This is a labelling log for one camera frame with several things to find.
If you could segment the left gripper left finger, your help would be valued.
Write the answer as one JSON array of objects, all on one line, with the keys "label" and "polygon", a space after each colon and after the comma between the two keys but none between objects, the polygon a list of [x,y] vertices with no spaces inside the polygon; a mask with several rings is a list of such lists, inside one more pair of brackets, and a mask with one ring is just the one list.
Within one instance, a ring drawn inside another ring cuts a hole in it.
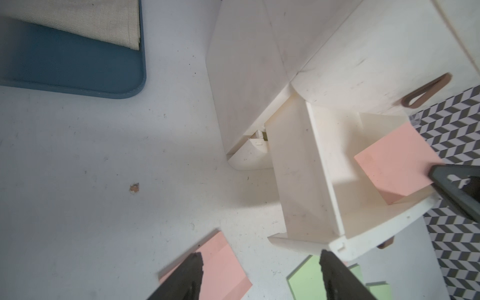
[{"label": "left gripper left finger", "polygon": [[147,300],[199,300],[203,280],[203,257],[190,254]]}]

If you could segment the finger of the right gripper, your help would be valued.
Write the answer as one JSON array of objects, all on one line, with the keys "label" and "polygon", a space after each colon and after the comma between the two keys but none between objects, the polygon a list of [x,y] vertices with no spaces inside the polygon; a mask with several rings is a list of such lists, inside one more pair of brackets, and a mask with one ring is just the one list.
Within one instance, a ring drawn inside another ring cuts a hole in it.
[{"label": "finger of the right gripper", "polygon": [[[469,182],[462,188],[448,179],[449,175],[464,176]],[[434,165],[428,176],[432,187],[447,201],[450,209],[473,222],[480,222],[480,167],[464,165]]]}]

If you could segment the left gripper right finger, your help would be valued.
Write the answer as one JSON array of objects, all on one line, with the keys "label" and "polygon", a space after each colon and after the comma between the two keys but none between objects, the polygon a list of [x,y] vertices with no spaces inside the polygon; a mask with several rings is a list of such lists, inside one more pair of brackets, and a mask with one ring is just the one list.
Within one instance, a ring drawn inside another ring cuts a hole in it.
[{"label": "left gripper right finger", "polygon": [[327,300],[376,300],[335,253],[322,250],[319,264]]}]

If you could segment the pink sticky note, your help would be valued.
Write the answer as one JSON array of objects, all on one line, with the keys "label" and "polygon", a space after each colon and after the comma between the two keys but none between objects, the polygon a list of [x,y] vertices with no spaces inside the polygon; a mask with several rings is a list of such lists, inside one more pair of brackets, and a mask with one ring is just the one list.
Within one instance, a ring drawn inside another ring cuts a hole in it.
[{"label": "pink sticky note", "polygon": [[354,157],[388,205],[432,185],[430,169],[443,160],[405,122]]},{"label": "pink sticky note", "polygon": [[225,235],[213,231],[160,272],[159,286],[192,253],[201,253],[203,277],[199,300],[240,300],[252,286]]}]

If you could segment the white drawer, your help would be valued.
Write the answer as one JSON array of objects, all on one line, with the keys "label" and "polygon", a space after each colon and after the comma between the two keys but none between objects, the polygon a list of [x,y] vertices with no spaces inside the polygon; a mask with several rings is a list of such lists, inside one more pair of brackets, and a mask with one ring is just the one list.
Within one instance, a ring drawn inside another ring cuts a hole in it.
[{"label": "white drawer", "polygon": [[428,187],[388,205],[355,156],[409,118],[313,105],[291,96],[265,128],[286,232],[279,247],[351,261],[397,235],[439,200]]}]

